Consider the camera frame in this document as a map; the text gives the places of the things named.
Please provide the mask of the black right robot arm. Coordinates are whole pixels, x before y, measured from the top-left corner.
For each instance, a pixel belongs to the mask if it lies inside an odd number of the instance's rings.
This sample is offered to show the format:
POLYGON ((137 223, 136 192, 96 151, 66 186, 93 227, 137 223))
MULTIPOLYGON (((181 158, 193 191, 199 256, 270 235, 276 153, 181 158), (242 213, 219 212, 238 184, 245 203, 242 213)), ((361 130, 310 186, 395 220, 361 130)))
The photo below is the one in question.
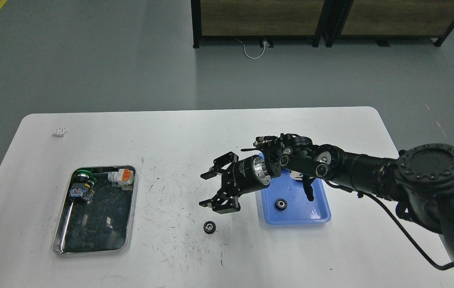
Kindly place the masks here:
POLYGON ((309 201, 312 182, 322 179, 332 188, 356 192, 378 203, 408 240, 436 269, 454 268, 454 146, 431 143, 399 151, 396 159, 355 154, 330 144, 315 145, 297 134, 260 136, 253 155, 240 160, 233 152, 213 160, 200 177, 221 177, 220 189, 199 202, 219 214, 238 212, 241 195, 270 186, 282 170, 298 173, 309 201), (442 235, 452 262, 435 263, 406 231, 399 219, 442 235))

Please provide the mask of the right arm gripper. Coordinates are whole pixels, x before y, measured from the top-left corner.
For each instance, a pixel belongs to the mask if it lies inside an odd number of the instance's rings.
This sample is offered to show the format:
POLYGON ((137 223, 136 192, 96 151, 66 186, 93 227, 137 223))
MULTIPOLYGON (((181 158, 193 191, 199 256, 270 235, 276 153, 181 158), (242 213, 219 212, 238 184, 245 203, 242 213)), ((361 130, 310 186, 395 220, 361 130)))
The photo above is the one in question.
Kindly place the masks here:
POLYGON ((277 161, 266 160, 260 155, 253 155, 240 161, 234 152, 228 152, 213 160, 208 171, 200 178, 221 177, 221 192, 214 197, 199 202, 202 207, 210 208, 218 214, 239 212, 241 195, 260 191, 270 186, 271 179, 281 174, 277 161))

